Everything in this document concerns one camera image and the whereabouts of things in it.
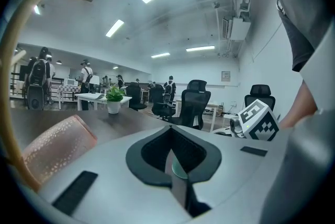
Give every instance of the white pot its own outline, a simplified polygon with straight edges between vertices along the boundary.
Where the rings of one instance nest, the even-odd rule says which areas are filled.
[[[119,113],[120,107],[121,107],[120,101],[117,102],[107,101],[108,113],[110,114]]]

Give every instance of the office chair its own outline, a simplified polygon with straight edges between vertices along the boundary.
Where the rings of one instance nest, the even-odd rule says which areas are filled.
[[[173,106],[169,103],[170,101],[170,95],[165,94],[163,97],[163,88],[153,88],[152,89],[152,113],[155,115],[158,115],[159,117],[162,117],[163,120],[166,120],[166,118],[170,118],[176,113],[176,110],[173,108]]]
[[[204,126],[201,115],[204,113],[210,95],[209,91],[184,90],[182,92],[182,110],[180,116],[171,118],[169,122],[201,130]],[[195,117],[198,117],[198,126],[193,126]]]
[[[127,96],[131,96],[132,99],[129,101],[129,108],[138,111],[139,109],[145,109],[146,99],[143,99],[143,104],[141,103],[141,88],[138,83],[130,83],[126,89]]]
[[[203,80],[191,80],[187,85],[187,89],[206,91],[206,84],[207,82]]]
[[[266,84],[255,84],[251,87],[250,95],[244,97],[245,107],[248,107],[256,99],[266,103],[273,111],[276,99],[271,96],[270,87]]]

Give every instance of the white shirt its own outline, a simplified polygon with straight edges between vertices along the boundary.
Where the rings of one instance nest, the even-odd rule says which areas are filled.
[[[86,69],[88,70],[88,72],[90,74],[93,74],[93,70],[91,68],[86,67]],[[87,74],[87,72],[86,72],[86,70],[84,68],[82,68],[82,73],[84,74],[83,83],[86,83],[86,79],[88,77],[88,74]]]
[[[54,65],[50,63],[50,79],[52,79],[53,73],[55,72]]]

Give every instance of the brown tabletop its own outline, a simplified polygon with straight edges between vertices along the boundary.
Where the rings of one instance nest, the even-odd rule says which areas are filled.
[[[11,109],[10,113],[14,134],[21,150],[44,131],[72,115],[78,115],[83,119],[93,134],[98,137],[98,144],[170,124],[125,107],[121,108],[118,114],[109,114],[106,110],[40,111],[22,109]]]

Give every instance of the framed poster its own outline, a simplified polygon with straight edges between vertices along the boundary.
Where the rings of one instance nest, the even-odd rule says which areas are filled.
[[[222,71],[221,72],[221,81],[222,82],[230,82],[230,71]]]

